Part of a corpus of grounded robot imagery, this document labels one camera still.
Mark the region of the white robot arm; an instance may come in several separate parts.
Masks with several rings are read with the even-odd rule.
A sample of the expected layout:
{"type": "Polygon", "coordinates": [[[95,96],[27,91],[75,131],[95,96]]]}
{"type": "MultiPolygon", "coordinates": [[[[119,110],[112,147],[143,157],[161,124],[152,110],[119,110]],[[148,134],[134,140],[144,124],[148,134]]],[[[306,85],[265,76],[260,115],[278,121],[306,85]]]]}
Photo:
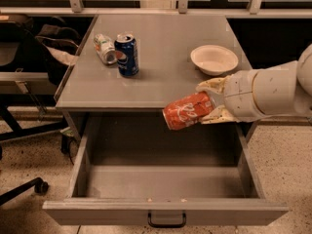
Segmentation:
{"type": "Polygon", "coordinates": [[[266,69],[240,70],[200,83],[214,110],[202,124],[254,122],[272,116],[312,113],[312,45],[295,61],[266,69]]]}

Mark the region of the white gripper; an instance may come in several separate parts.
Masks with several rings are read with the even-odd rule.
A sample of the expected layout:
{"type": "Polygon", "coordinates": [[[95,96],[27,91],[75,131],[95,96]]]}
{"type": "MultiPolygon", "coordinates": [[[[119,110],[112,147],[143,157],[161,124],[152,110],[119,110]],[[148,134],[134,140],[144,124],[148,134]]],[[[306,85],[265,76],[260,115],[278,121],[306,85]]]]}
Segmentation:
{"type": "Polygon", "coordinates": [[[256,105],[253,91],[256,74],[256,70],[241,70],[231,76],[212,78],[199,83],[196,91],[205,92],[215,107],[199,122],[219,124],[261,119],[264,114],[256,105]]]}

